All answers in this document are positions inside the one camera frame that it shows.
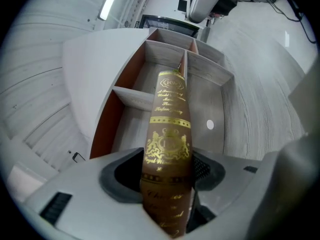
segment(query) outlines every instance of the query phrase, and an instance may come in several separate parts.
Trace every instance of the white wall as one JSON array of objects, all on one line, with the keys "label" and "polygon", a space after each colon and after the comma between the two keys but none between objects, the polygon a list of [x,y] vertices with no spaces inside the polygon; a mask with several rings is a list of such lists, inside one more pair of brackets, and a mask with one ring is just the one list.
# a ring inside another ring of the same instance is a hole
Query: white wall
[{"label": "white wall", "polygon": [[[70,109],[62,47],[94,31],[103,1],[30,0],[12,24],[0,54],[0,123],[11,147],[6,157],[28,153],[25,163],[61,171],[74,163],[75,152],[87,152]],[[12,167],[5,164],[4,171]]]},{"label": "white wall", "polygon": [[146,0],[114,0],[108,18],[100,22],[103,25],[100,29],[125,28],[126,21],[127,28],[134,28],[145,2]]},{"label": "white wall", "polygon": [[207,20],[199,24],[185,20],[186,13],[178,10],[178,4],[179,0],[148,0],[143,14],[172,18],[195,25],[201,29],[206,26]]},{"label": "white wall", "polygon": [[6,182],[14,165],[21,164],[44,180],[49,180],[58,174],[58,171],[45,163],[39,156],[22,142],[19,137],[9,139],[0,127],[0,165],[1,176]]}]

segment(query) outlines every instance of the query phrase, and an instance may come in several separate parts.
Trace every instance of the ceiling light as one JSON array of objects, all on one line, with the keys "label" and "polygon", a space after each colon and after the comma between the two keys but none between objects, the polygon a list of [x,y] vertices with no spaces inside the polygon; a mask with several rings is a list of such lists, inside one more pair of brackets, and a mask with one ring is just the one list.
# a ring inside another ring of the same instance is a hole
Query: ceiling light
[{"label": "ceiling light", "polygon": [[111,9],[112,4],[114,3],[115,0],[105,0],[104,5],[102,7],[102,10],[100,12],[99,18],[101,20],[106,20],[109,14],[109,11]]}]

